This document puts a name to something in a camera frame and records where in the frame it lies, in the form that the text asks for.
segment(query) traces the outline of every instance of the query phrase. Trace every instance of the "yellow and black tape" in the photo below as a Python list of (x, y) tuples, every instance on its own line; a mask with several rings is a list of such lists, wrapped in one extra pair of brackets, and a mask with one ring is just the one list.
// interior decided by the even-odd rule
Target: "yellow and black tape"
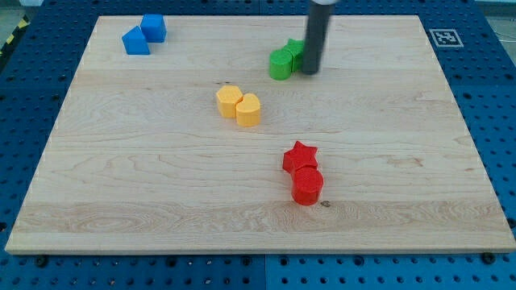
[(15, 51), (15, 48), (18, 46), (19, 41), (22, 39), (22, 36), (28, 29), (28, 26), (31, 24), (29, 18), (24, 15), (23, 18), (19, 21), (15, 30), (10, 34), (10, 36), (6, 39), (6, 42), (2, 45), (2, 49), (0, 49), (0, 72), (5, 68), (7, 62), (10, 59), (10, 56)]

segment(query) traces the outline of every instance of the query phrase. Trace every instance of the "wooden board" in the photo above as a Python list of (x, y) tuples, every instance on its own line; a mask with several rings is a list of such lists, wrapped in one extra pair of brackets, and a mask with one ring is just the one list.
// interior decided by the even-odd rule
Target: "wooden board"
[[(100, 17), (31, 182), (11, 254), (455, 253), (514, 238), (416, 16), (335, 16), (322, 71), (268, 77), (305, 17)], [(262, 123), (218, 115), (236, 84)], [(282, 155), (319, 147), (321, 201), (296, 205)]]

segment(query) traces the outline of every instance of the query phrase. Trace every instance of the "blue block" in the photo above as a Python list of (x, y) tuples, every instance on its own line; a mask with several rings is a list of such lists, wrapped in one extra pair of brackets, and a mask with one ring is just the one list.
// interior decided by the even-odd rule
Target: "blue block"
[(145, 38), (149, 43), (162, 43), (167, 35), (163, 15), (145, 14), (140, 24)]
[(149, 55), (151, 51), (148, 49), (145, 35), (139, 27), (134, 27), (124, 36), (122, 36), (123, 46), (129, 55)]

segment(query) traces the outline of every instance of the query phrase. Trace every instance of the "blue pegboard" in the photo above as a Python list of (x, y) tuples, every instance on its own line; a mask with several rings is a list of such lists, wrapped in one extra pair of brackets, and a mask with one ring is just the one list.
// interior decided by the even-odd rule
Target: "blue pegboard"
[[(47, 0), (0, 74), (0, 246), (5, 246), (99, 15), (303, 15), (307, 0)], [(340, 15), (419, 15), (454, 29), (461, 48), (431, 41), (482, 161), (515, 226), (516, 68), (471, 0), (347, 0)], [(12, 288), (516, 288), (511, 255), (13, 257)]]

